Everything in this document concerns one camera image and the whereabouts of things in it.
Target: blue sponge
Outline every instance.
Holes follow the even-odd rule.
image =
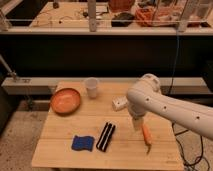
[[[94,137],[91,136],[79,137],[75,135],[71,148],[76,151],[80,150],[92,151],[94,141],[95,141]]]

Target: orange object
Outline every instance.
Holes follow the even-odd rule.
[[[51,108],[60,115],[67,115],[74,112],[80,103],[80,93],[73,88],[61,89],[50,99]]]
[[[109,0],[109,9],[112,12],[123,12],[131,9],[135,0]]]
[[[152,145],[152,137],[151,137],[150,131],[144,123],[142,124],[142,132],[143,132],[144,141],[146,145]]]
[[[154,8],[149,6],[146,9],[137,9],[135,12],[136,22],[140,26],[152,26]]]

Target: toy carrot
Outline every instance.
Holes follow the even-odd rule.
[[[142,132],[143,132],[144,141],[146,145],[148,146],[147,154],[149,154],[152,147],[152,137],[148,127],[146,126],[144,122],[142,123]]]

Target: wooden table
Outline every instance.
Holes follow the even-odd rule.
[[[115,112],[113,99],[124,96],[132,83],[101,82],[96,99],[87,97],[82,82],[60,82],[57,90],[72,87],[81,94],[80,108],[68,117],[49,110],[33,159],[33,167],[86,168],[120,170],[183,171],[178,146],[171,123],[157,115],[147,113],[153,146],[149,155],[140,129],[133,126],[127,109]],[[101,152],[95,144],[106,122],[116,125],[107,151]],[[71,149],[73,137],[90,135],[95,138],[93,151]]]

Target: black cable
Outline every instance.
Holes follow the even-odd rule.
[[[170,94],[171,94],[171,91],[172,91],[172,88],[173,88],[174,76],[175,76],[177,61],[178,61],[178,58],[179,58],[180,36],[179,36],[179,34],[178,34],[178,29],[176,29],[176,38],[177,38],[177,45],[176,45],[176,55],[175,55],[175,59],[174,59],[173,67],[172,67],[172,82],[171,82],[171,85],[170,85],[170,87],[169,87],[169,90],[168,90],[167,95],[170,95]]]
[[[179,146],[180,146],[180,149],[181,149],[181,153],[182,153],[181,157],[182,157],[182,159],[183,159],[183,161],[184,161],[184,166],[193,167],[193,166],[197,165],[198,163],[200,163],[200,161],[201,161],[202,158],[203,158],[203,151],[204,151],[204,150],[203,150],[203,137],[202,137],[202,136],[200,136],[201,154],[200,154],[200,156],[197,157],[197,158],[199,158],[199,159],[196,158],[197,160],[195,160],[194,163],[189,163],[189,162],[186,160],[182,144],[180,143],[179,140],[176,139],[176,141],[178,142],[178,144],[179,144]]]
[[[175,136],[179,136],[179,135],[184,134],[184,133],[186,133],[186,132],[188,132],[188,131],[189,131],[189,130],[188,130],[188,129],[186,129],[186,130],[184,130],[184,131],[181,131],[181,132],[175,133]]]

